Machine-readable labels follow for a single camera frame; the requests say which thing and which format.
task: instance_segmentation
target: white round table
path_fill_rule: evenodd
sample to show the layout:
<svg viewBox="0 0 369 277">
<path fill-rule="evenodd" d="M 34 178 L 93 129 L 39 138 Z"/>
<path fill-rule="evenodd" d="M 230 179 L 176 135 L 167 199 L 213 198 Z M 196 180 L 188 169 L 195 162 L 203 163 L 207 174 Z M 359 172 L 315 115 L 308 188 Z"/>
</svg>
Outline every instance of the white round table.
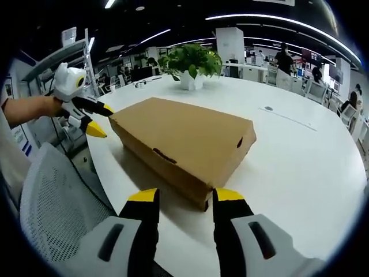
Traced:
<svg viewBox="0 0 369 277">
<path fill-rule="evenodd" d="M 335 113 L 292 92 L 226 77 L 208 78 L 202 89 L 184 91 L 163 76 L 99 100 L 119 111 L 152 96 L 253 120 L 257 141 L 225 187 L 241 193 L 255 214 L 288 232 L 301 254 L 327 260 L 340 246 L 360 210 L 366 175 L 359 151 Z M 93 119 L 108 134 L 88 136 L 88 144 L 115 212 L 139 190 L 161 189 L 155 261 L 174 277 L 219 276 L 212 207 L 194 209 L 123 148 L 107 118 Z"/>
</svg>

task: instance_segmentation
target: human arm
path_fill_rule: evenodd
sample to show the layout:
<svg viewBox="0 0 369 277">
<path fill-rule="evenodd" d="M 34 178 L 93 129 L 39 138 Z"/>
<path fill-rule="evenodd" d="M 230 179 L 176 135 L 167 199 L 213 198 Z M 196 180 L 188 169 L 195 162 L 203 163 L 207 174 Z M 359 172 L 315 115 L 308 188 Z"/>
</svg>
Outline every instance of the human arm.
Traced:
<svg viewBox="0 0 369 277">
<path fill-rule="evenodd" d="M 53 96 L 33 96 L 8 99 L 2 109 L 10 128 L 14 128 L 42 116 L 56 116 L 62 109 L 62 102 Z"/>
<path fill-rule="evenodd" d="M 342 104 L 339 110 L 343 112 L 349 104 L 350 104 L 350 101 L 346 101 L 345 103 Z"/>
</svg>

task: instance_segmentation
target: cardboard box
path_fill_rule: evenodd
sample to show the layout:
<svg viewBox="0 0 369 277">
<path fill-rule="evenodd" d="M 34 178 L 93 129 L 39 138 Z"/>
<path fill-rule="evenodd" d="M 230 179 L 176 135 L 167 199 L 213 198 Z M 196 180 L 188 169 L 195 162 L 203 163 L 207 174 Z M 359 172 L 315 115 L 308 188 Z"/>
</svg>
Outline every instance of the cardboard box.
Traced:
<svg viewBox="0 0 369 277">
<path fill-rule="evenodd" d="M 122 143 L 200 209 L 256 141 L 253 122 L 158 98 L 110 116 Z"/>
</svg>

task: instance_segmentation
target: office chair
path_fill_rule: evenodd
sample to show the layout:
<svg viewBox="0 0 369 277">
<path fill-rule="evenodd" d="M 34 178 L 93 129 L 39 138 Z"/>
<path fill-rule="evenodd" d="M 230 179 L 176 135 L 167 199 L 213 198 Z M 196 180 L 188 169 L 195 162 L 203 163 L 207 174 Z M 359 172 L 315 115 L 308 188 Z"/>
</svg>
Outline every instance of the office chair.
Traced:
<svg viewBox="0 0 369 277">
<path fill-rule="evenodd" d="M 278 68 L 276 66 L 268 65 L 267 85 L 277 86 L 277 72 Z"/>
<path fill-rule="evenodd" d="M 327 90 L 328 90 L 327 85 L 319 84 L 313 80 L 309 80 L 307 84 L 307 92 L 305 94 L 305 97 L 319 104 L 323 104 Z"/>
<path fill-rule="evenodd" d="M 90 190 L 68 158 L 44 143 L 24 182 L 21 228 L 50 264 L 74 256 L 80 239 L 114 214 L 97 175 L 83 170 L 80 174 Z"/>
<path fill-rule="evenodd" d="M 242 77 L 244 80 L 249 80 L 249 81 L 254 81 L 254 82 L 259 81 L 259 70 L 258 69 L 243 68 L 242 71 L 243 71 Z"/>
<path fill-rule="evenodd" d="M 123 75 L 118 75 L 119 82 L 121 87 L 124 87 L 126 85 L 125 79 L 123 78 Z"/>
<path fill-rule="evenodd" d="M 111 92 L 111 86 L 116 85 L 116 76 L 110 77 L 110 85 L 106 86 L 107 92 Z"/>
<path fill-rule="evenodd" d="M 356 114 L 357 110 L 352 107 L 350 104 L 340 113 L 340 118 L 347 129 L 350 128 L 350 124 L 352 121 L 353 116 Z"/>
<path fill-rule="evenodd" d="M 305 93 L 302 90 L 302 80 L 301 79 L 296 79 L 296 78 L 292 79 L 291 91 L 298 95 L 303 95 L 303 96 L 305 95 Z"/>
<path fill-rule="evenodd" d="M 286 91 L 291 91 L 292 77 L 288 75 L 286 72 L 283 72 L 282 70 L 278 69 L 276 84 L 277 88 L 282 88 Z"/>
</svg>

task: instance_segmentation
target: light strip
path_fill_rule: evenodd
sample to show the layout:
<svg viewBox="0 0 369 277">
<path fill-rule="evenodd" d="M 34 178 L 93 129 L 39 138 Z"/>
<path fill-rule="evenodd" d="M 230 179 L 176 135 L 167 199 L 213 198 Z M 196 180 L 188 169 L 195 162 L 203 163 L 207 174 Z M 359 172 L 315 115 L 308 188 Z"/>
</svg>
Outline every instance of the light strip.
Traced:
<svg viewBox="0 0 369 277">
<path fill-rule="evenodd" d="M 90 53 L 94 42 L 95 42 L 95 37 L 90 38 L 90 42 L 88 44 L 88 53 Z"/>
<path fill-rule="evenodd" d="M 334 66 L 337 66 L 335 62 L 331 61 L 329 58 L 326 58 L 324 56 L 322 56 L 323 59 L 329 61 L 330 63 L 332 63 Z"/>
<path fill-rule="evenodd" d="M 115 2 L 115 0 L 109 0 L 109 1 L 106 3 L 105 8 L 106 8 L 106 9 L 110 9 L 110 8 L 111 8 L 111 6 L 114 4 L 114 2 Z"/>
<path fill-rule="evenodd" d="M 341 46 L 343 49 L 345 49 L 347 52 L 349 52 L 355 59 L 357 59 L 360 64 L 362 64 L 362 61 L 359 59 L 359 57 L 350 49 L 348 48 L 346 45 L 344 45 L 342 42 L 340 42 L 338 39 L 334 38 L 333 36 L 331 36 L 330 34 L 323 32 L 322 30 L 319 30 L 316 27 L 310 26 L 308 24 L 302 23 L 300 21 L 296 21 L 293 19 L 289 19 L 289 18 L 284 18 L 284 17 L 280 17 L 280 16 L 270 16 L 267 14 L 252 14 L 252 13 L 245 13 L 245 14 L 226 14 L 223 16 L 213 16 L 213 17 L 208 17 L 205 20 L 214 20 L 214 19 L 221 19 L 221 18 L 228 18 L 228 17 L 262 17 L 262 18 L 271 18 L 271 19 L 276 19 L 276 20 L 283 20 L 286 22 L 290 22 L 290 23 L 294 23 L 303 27 L 306 27 L 308 29 L 311 29 L 317 33 L 320 33 L 321 35 L 325 36 L 326 38 L 334 41 L 335 43 L 337 43 L 339 46 Z"/>
<path fill-rule="evenodd" d="M 194 40 L 189 40 L 188 42 L 180 42 L 180 43 L 172 44 L 172 45 L 169 45 L 169 47 L 177 46 L 177 45 L 184 44 L 184 43 L 201 42 L 203 40 L 209 40 L 209 39 L 216 39 L 216 38 L 194 39 Z"/>
<path fill-rule="evenodd" d="M 269 42 L 282 43 L 282 42 L 280 42 L 280 41 L 278 41 L 278 40 L 274 40 L 274 39 L 253 38 L 253 37 L 251 37 L 251 36 L 244 36 L 243 38 L 244 38 L 244 39 L 259 39 L 259 40 L 266 40 L 266 41 L 269 41 Z M 319 54 L 319 53 L 317 53 L 317 52 L 315 52 L 315 51 L 313 51 L 313 50 L 310 50 L 310 49 L 308 49 L 308 48 L 301 47 L 301 46 L 297 46 L 297 45 L 294 45 L 294 44 L 291 44 L 291 43 L 286 43 L 286 44 L 287 44 L 287 45 L 290 45 L 290 46 L 294 46 L 294 47 L 296 47 L 296 48 L 306 49 L 306 50 L 308 50 L 308 51 L 310 51 L 310 52 L 313 52 L 313 53 L 316 53 L 316 54 L 318 54 L 318 55 L 322 56 L 321 54 Z M 322 56 L 322 58 L 323 58 L 323 59 L 325 59 L 325 60 L 327 60 L 327 61 L 329 61 L 330 63 L 332 63 L 332 64 L 336 65 L 336 63 L 335 63 L 335 62 L 333 62 L 333 61 L 331 61 L 330 59 L 328 59 L 328 58 L 326 58 L 326 57 L 324 57 L 324 56 Z"/>
<path fill-rule="evenodd" d="M 167 29 L 167 30 L 165 30 L 163 32 L 157 33 L 156 35 L 153 35 L 153 36 L 149 37 L 148 39 L 145 39 L 145 40 L 141 41 L 139 44 L 143 44 L 144 42 L 147 42 L 148 40 L 151 40 L 151 39 L 153 39 L 153 38 L 155 38 L 157 36 L 160 36 L 160 35 L 162 35 L 162 34 L 164 34 L 166 32 L 169 32 L 169 31 L 170 31 L 170 29 Z"/>
<path fill-rule="evenodd" d="M 271 47 L 271 48 L 275 48 L 275 49 L 282 50 L 282 48 L 275 47 L 275 46 L 264 45 L 264 44 L 254 43 L 254 45 L 256 45 L 256 46 L 264 46 L 264 47 Z M 302 55 L 301 53 L 294 52 L 294 51 L 291 51 L 291 50 L 288 50 L 288 52 L 294 53 L 294 54 L 299 55 L 299 56 L 301 56 L 301 55 Z"/>
</svg>

